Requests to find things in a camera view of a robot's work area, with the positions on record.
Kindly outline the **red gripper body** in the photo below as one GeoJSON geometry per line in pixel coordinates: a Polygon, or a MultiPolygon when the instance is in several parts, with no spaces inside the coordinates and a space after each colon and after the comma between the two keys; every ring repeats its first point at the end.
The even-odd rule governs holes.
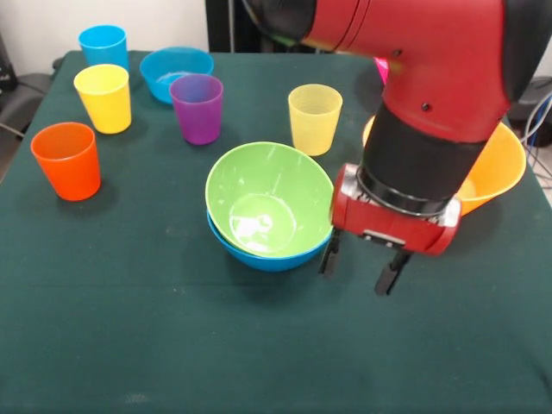
{"type": "Polygon", "coordinates": [[[452,198],[437,216],[409,216],[367,195],[358,182],[357,169],[347,164],[337,175],[330,210],[335,229],[418,254],[439,255],[448,247],[461,220],[458,198],[452,198]]]}

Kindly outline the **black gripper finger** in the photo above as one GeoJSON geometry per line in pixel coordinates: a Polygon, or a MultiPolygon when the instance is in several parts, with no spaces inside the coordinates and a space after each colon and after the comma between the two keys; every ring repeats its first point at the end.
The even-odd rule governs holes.
{"type": "Polygon", "coordinates": [[[333,228],[318,269],[318,272],[325,278],[329,278],[335,270],[336,261],[340,252],[341,239],[342,231],[333,228]]]}
{"type": "Polygon", "coordinates": [[[383,268],[374,291],[378,296],[388,296],[398,282],[398,278],[412,257],[412,252],[400,250],[383,268]]]}

